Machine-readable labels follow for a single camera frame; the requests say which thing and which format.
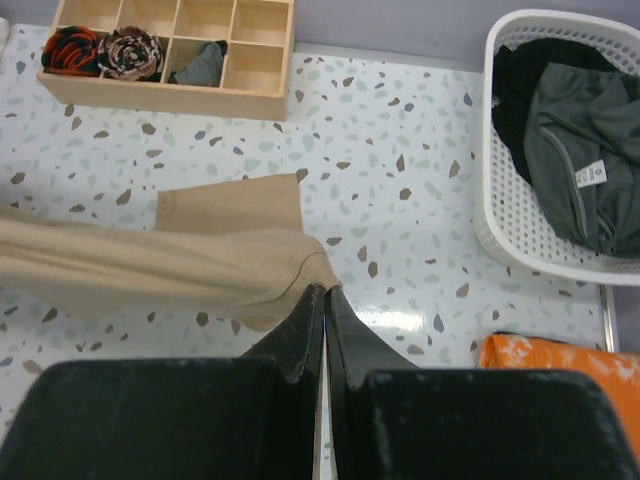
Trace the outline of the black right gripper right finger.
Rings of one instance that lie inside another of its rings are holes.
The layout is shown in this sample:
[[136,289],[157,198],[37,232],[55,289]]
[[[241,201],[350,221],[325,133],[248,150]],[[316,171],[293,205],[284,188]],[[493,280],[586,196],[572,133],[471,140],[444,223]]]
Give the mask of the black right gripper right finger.
[[334,471],[340,479],[635,479],[604,391],[584,374],[423,369],[326,297]]

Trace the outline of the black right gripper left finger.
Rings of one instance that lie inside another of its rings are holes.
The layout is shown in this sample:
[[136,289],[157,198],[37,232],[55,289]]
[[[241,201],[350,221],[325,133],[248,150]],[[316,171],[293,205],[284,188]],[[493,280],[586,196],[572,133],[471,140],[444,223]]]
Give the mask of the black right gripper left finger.
[[46,369],[1,447],[5,479],[309,479],[324,290],[237,358]]

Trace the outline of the beige t-shirt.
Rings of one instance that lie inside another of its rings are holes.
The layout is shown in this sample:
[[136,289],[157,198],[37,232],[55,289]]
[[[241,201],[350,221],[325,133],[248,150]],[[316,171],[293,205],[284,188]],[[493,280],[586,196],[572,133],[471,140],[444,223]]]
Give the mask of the beige t-shirt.
[[305,234],[292,174],[162,191],[146,231],[1,212],[1,283],[71,316],[192,309],[275,327],[312,284],[339,281]]

